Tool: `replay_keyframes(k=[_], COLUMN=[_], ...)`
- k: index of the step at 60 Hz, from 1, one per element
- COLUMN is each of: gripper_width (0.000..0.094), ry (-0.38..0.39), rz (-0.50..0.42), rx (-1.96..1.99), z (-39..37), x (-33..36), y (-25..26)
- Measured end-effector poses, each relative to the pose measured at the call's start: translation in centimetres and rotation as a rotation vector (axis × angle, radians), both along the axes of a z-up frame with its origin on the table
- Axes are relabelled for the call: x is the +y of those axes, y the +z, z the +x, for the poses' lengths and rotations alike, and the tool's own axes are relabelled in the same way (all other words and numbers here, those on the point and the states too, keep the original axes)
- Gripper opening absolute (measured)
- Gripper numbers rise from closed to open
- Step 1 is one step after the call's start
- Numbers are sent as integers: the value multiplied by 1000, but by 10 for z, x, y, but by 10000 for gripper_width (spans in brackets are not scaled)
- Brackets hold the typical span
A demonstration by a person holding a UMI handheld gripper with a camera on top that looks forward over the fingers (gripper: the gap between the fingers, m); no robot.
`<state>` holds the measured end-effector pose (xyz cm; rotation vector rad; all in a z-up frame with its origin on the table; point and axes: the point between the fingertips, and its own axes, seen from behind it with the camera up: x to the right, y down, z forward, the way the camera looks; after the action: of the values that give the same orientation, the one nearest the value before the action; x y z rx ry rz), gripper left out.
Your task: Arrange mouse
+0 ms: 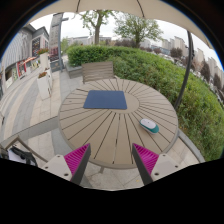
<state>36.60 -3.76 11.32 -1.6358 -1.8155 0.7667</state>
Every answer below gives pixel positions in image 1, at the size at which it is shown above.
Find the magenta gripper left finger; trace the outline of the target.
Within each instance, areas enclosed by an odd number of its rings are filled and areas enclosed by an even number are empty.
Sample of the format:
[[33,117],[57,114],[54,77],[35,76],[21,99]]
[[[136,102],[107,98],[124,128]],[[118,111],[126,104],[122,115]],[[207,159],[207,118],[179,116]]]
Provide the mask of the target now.
[[86,144],[65,156],[57,154],[42,169],[68,180],[76,185],[81,183],[91,155],[91,146]]

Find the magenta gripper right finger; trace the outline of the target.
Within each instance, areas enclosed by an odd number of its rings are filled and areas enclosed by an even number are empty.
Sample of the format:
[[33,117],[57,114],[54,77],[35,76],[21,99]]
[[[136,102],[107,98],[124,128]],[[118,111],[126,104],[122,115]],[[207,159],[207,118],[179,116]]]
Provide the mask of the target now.
[[169,155],[156,154],[138,144],[132,144],[132,154],[144,185],[180,170],[180,165]]

